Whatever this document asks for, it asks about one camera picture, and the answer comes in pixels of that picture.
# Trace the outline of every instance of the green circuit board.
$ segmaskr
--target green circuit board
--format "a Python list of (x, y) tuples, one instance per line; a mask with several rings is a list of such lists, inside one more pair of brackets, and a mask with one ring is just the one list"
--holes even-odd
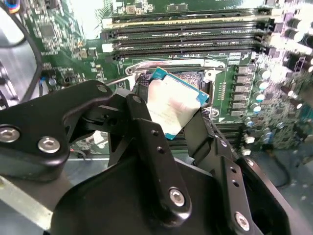
[[(160, 66), (199, 89), (210, 84), (205, 92), (215, 123), (244, 124), (251, 118), (256, 128), (272, 130), (277, 148), (288, 148), (300, 110), (281, 99), (277, 84), (296, 90), (310, 74), (301, 73), (295, 80), (299, 73), (286, 76), (275, 69), (284, 65), (287, 52), (312, 53), (289, 46), (285, 36), (290, 19), (302, 16), (300, 7), (310, 2), (25, 0), (21, 16), (42, 52), (50, 92), (89, 79), (111, 84), (112, 90), (131, 89), (141, 74), (149, 77)], [(256, 83), (262, 80), (261, 69), (275, 76), (266, 78), (268, 87), (260, 90)], [(264, 95), (263, 102), (255, 100), (256, 92)], [(254, 112), (255, 103), (260, 112)], [(276, 125), (282, 120), (287, 128), (281, 131)], [(241, 134), (235, 139), (241, 140)], [(106, 142), (106, 134), (101, 142)], [(79, 148), (91, 145), (96, 146), (93, 139), (79, 143)]]

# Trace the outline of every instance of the chip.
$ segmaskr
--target chip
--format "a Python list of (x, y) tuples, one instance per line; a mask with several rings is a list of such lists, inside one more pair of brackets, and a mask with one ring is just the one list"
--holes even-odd
[(246, 80), (247, 80), (247, 77), (246, 77), (246, 76), (237, 76), (237, 78), (236, 78), (236, 82), (237, 82), (237, 83), (245, 84), (245, 83), (246, 83)]
[(186, 11), (186, 10), (188, 10), (187, 4), (178, 5), (178, 11)]
[(248, 66), (238, 66), (237, 67), (237, 73), (246, 74), (248, 72), (249, 72), (249, 67)]
[(242, 94), (235, 94), (234, 95), (234, 101), (240, 101), (243, 99), (244, 99), (244, 96)]
[(283, 111), (284, 111), (283, 109), (276, 109), (276, 112), (275, 112), (275, 113), (276, 113), (276, 114), (282, 114)]
[(243, 107), (242, 103), (233, 103), (231, 106), (233, 109), (241, 109)]
[(243, 114), (241, 111), (231, 111), (230, 115), (232, 117), (240, 117)]
[(272, 93), (265, 94), (265, 99), (266, 100), (272, 99), (273, 97), (274, 97), (274, 95)]
[(79, 51), (79, 55), (80, 55), (80, 57), (82, 57), (82, 58), (87, 58), (87, 57), (88, 57), (87, 50), (86, 50), (86, 49), (81, 49), (81, 50)]
[(244, 92), (245, 91), (245, 86), (235, 86), (235, 92)]
[(142, 2), (136, 3), (136, 8), (142, 8)]
[(40, 32), (43, 38), (53, 38), (55, 36), (54, 29), (51, 24), (40, 26)]
[(91, 57), (96, 57), (97, 56), (97, 51), (95, 49), (89, 49), (88, 54)]
[(136, 8), (134, 5), (128, 5), (126, 6), (126, 13), (127, 14), (135, 14), (136, 13)]

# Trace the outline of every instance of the electrolytic capacitor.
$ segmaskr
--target electrolytic capacitor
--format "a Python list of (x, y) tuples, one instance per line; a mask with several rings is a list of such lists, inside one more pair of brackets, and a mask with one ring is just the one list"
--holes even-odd
[(251, 127), (251, 126), (254, 126), (254, 122), (251, 120), (250, 117), (247, 117), (245, 119), (245, 125), (248, 126), (248, 127)]
[(296, 109), (301, 109), (303, 106), (302, 102), (300, 100), (296, 99), (290, 99), (290, 103), (296, 108)]
[(313, 65), (313, 56), (306, 56), (305, 60), (306, 60), (306, 62), (308, 62), (310, 65)]
[(289, 54), (288, 61), (285, 63), (285, 66), (293, 72), (313, 71), (313, 65), (311, 65), (311, 60), (308, 62), (307, 56), (301, 54)]
[(288, 29), (285, 32), (285, 36), (287, 38), (293, 39), (295, 42), (298, 43), (298, 42), (300, 42), (303, 39), (304, 33), (303, 32), (298, 32), (298, 31), (295, 31), (295, 30), (292, 30), (292, 29)]
[(17, 13), (21, 7), (21, 0), (5, 0), (4, 3), (10, 14)]
[(302, 70), (306, 72), (313, 72), (313, 65), (307, 61), (304, 61), (302, 64)]
[(292, 28), (298, 29), (299, 31), (308, 31), (311, 27), (311, 22), (308, 20), (299, 20), (296, 18), (291, 19), (288, 25)]
[(261, 92), (255, 92), (252, 97), (255, 98), (257, 102), (262, 102), (265, 99), (265, 95)]
[(305, 34), (304, 39), (303, 39), (303, 43), (305, 46), (313, 49), (313, 35)]
[(270, 138), (272, 137), (272, 131), (267, 127), (263, 130), (262, 141), (263, 143), (269, 143)]
[(255, 114), (258, 114), (261, 111), (261, 106), (258, 103), (253, 103), (250, 105), (250, 108)]
[(288, 87), (282, 86), (280, 89), (282, 90), (283, 93), (285, 93), (288, 96), (292, 96), (294, 94), (294, 92)]
[(255, 85), (261, 90), (265, 90), (268, 86), (269, 86), (269, 83), (265, 80), (259, 80), (255, 83)]
[(266, 69), (260, 69), (259, 70), (259, 74), (262, 77), (262, 79), (266, 80), (270, 78), (270, 71), (266, 70)]

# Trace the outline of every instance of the ram slot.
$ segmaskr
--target ram slot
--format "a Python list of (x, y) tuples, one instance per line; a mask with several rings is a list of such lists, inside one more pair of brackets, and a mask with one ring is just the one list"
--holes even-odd
[(223, 31), (234, 31), (239, 29), (251, 29), (256, 28), (260, 22), (228, 22), (228, 23), (189, 23), (179, 25), (158, 25), (158, 26), (142, 26), (142, 27), (126, 27), (118, 29), (105, 29), (101, 33), (101, 38), (105, 40), (110, 39), (127, 39), (131, 38), (134, 34), (149, 34), (149, 33), (163, 33), (163, 34), (175, 34), (185, 32), (198, 32), (207, 29), (219, 29)]
[(137, 40), (126, 40), (119, 41), (117, 47), (131, 47), (136, 45), (150, 45), (150, 44), (163, 44), (164, 43), (205, 43), (210, 41), (218, 42), (232, 42), (234, 40), (256, 40), (262, 38), (265, 34), (228, 34), (228, 35), (217, 35), (217, 36), (190, 36), (190, 37), (171, 37), (171, 38), (157, 38), (157, 39), (137, 39)]
[(203, 19), (203, 18), (226, 18), (226, 17), (242, 17), (256, 15), (270, 15), (269, 8), (254, 9), (229, 9), (229, 10), (208, 10), (208, 11), (190, 11), (190, 12), (170, 12), (145, 15), (129, 15), (112, 17), (113, 24), (129, 24), (157, 21), (172, 21), (186, 19)]
[(111, 55), (113, 60), (120, 60), (121, 58), (130, 56), (145, 56), (145, 55), (170, 55), (170, 56), (181, 56), (182, 54), (188, 53), (198, 53), (198, 54), (208, 54), (211, 52), (260, 52), (263, 49), (261, 43), (255, 43), (251, 45), (243, 46), (222, 46), (222, 47), (191, 47), (191, 48), (164, 48), (164, 49), (146, 49), (146, 50), (126, 50), (126, 51), (116, 51)]

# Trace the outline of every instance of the capacitor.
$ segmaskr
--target capacitor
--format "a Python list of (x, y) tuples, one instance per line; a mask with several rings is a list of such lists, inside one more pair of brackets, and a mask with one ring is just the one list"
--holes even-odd
[(303, 39), (303, 44), (313, 49), (313, 35), (305, 34), (304, 39)]
[(15, 14), (21, 7), (21, 0), (5, 0), (4, 4), (7, 6), (10, 14)]
[(255, 137), (244, 134), (244, 139), (247, 144), (254, 143)]
[(288, 87), (282, 86), (280, 89), (282, 90), (283, 93), (285, 93), (288, 96), (292, 96), (294, 94), (294, 92)]
[(261, 76), (264, 80), (270, 78), (270, 71), (268, 71), (268, 70), (266, 70), (266, 69), (260, 69), (260, 70), (259, 70), (259, 74), (260, 74), (260, 76)]
[(310, 65), (313, 65), (313, 56), (306, 56), (305, 60), (306, 60), (306, 62), (308, 62)]
[(290, 99), (290, 103), (296, 108), (296, 109), (301, 109), (303, 106), (302, 102), (300, 100), (296, 99)]
[(304, 33), (303, 32), (297, 32), (297, 31), (294, 31), (292, 29), (288, 29), (285, 32), (285, 36), (287, 38), (293, 39), (295, 42), (298, 43), (303, 39)]
[(250, 105), (250, 108), (255, 114), (258, 114), (261, 111), (261, 106), (258, 103), (253, 103)]
[(270, 138), (272, 137), (272, 131), (267, 127), (263, 130), (262, 141), (263, 143), (269, 143)]
[(299, 20), (296, 18), (291, 19), (288, 25), (292, 28), (298, 29), (299, 31), (308, 31), (311, 27), (311, 22), (308, 20)]
[(304, 61), (301, 70), (306, 72), (313, 72), (313, 65), (307, 61)]
[(55, 80), (54, 78), (49, 78), (48, 83), (49, 85), (54, 87), (57, 85), (57, 80)]
[(255, 98), (257, 102), (262, 102), (265, 99), (265, 95), (261, 92), (255, 92), (252, 97)]
[(285, 63), (285, 66), (293, 72), (300, 71), (313, 71), (313, 65), (311, 64), (311, 59), (308, 62), (306, 55), (301, 54), (289, 54), (288, 61)]
[(250, 149), (246, 149), (245, 147), (241, 147), (241, 154), (243, 156), (249, 156), (251, 154), (251, 150)]
[(259, 80), (255, 83), (255, 85), (261, 90), (265, 90), (268, 86), (269, 86), (269, 83), (265, 80)]
[(245, 125), (248, 126), (248, 127), (251, 127), (251, 126), (254, 126), (254, 122), (251, 120), (250, 117), (247, 117), (245, 119)]

